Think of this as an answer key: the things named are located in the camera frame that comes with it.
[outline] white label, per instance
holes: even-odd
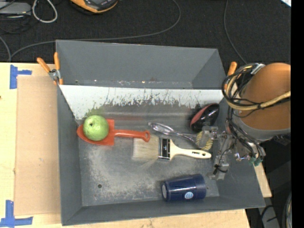
[[[186,192],[185,194],[185,199],[189,200],[193,198],[193,193],[192,192]]]
[[[167,189],[166,189],[165,185],[162,186],[162,195],[163,195],[164,199],[167,198]]]

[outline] gray tray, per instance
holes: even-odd
[[[224,130],[227,104],[220,88],[225,73],[216,49],[59,40],[56,51],[65,82],[57,89],[63,225],[265,206],[248,162],[229,156],[229,171],[216,181],[206,176],[213,158],[136,162],[133,139],[116,137],[114,146],[97,146],[76,134],[90,114],[114,119],[116,129],[150,130],[147,123],[152,121],[190,133],[194,106],[211,102],[220,104],[216,126]],[[113,89],[113,94],[106,93]],[[172,139],[179,147],[191,148],[182,139]],[[212,154],[218,148],[215,141]],[[162,200],[162,181],[197,173],[206,183],[205,199]]]

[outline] cardboard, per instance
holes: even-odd
[[[46,76],[19,76],[15,215],[60,213],[56,87]]]

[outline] metal clamp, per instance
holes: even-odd
[[[57,52],[54,53],[54,62],[55,62],[56,69],[51,70],[49,68],[49,66],[45,63],[45,61],[40,57],[37,58],[37,62],[43,67],[43,69],[53,79],[55,85],[57,85],[57,84],[62,85],[63,84],[63,79],[62,79],[61,73],[60,73],[60,63],[59,63]]]

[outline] blue container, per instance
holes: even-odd
[[[166,180],[161,190],[165,201],[196,200],[206,196],[206,184],[201,174]]]

